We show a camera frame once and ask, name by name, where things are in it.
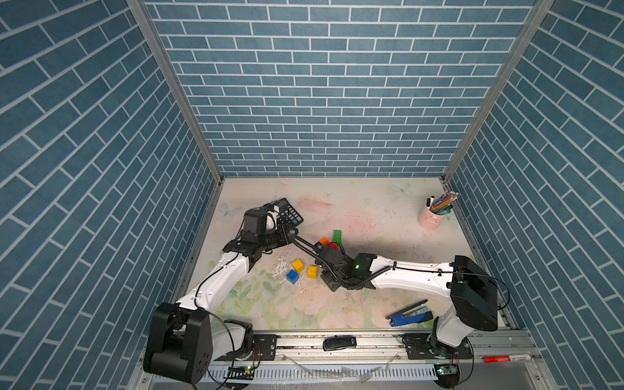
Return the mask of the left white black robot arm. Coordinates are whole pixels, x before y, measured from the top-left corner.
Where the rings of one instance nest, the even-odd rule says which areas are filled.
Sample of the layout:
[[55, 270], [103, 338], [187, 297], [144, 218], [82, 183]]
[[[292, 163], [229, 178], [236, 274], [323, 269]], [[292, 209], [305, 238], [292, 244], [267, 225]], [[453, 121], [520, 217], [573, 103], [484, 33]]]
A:
[[[160, 304], [153, 313], [144, 371], [195, 385], [214, 360], [248, 354], [252, 325], [219, 320], [216, 311], [264, 253], [289, 243], [289, 230], [302, 221], [285, 198], [245, 212], [240, 231], [224, 246], [215, 268], [186, 295]], [[219, 320], [219, 331], [213, 320]]]

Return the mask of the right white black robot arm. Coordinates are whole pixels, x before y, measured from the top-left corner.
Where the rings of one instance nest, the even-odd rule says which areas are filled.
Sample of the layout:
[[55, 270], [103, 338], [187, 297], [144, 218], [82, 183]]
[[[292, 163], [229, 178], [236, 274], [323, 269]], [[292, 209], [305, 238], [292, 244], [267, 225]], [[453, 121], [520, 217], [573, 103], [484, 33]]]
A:
[[293, 232], [288, 241], [321, 266], [321, 278], [331, 291], [401, 289], [450, 301], [427, 339], [435, 356], [451, 358], [474, 331], [498, 329], [498, 283], [466, 256], [457, 255], [450, 263], [410, 263], [374, 253], [351, 258], [342, 249], [312, 245]]

